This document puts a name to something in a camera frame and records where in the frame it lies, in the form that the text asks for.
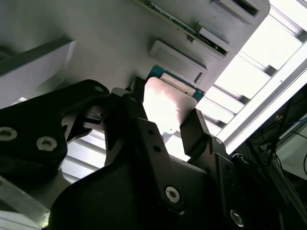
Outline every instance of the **cable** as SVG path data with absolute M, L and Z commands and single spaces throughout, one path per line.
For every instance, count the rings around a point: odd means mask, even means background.
M 269 157 L 267 159 L 267 162 L 265 163 L 265 167 L 270 165 L 274 154 L 276 154 L 276 148 L 277 148 L 277 144 L 278 144 L 278 140 L 279 140 L 278 137 L 282 134 L 283 126 L 285 124 L 285 121 L 286 121 L 289 109 L 291 107 L 291 102 L 292 102 L 292 100 L 289 100 L 288 105 L 287 105 L 287 107 L 286 107 L 286 109 L 285 109 L 285 111 L 283 113 L 282 121 L 280 122 L 280 125 L 279 125 L 277 133 L 276 133 L 276 140 L 272 144 L 272 148 L 271 148 Z

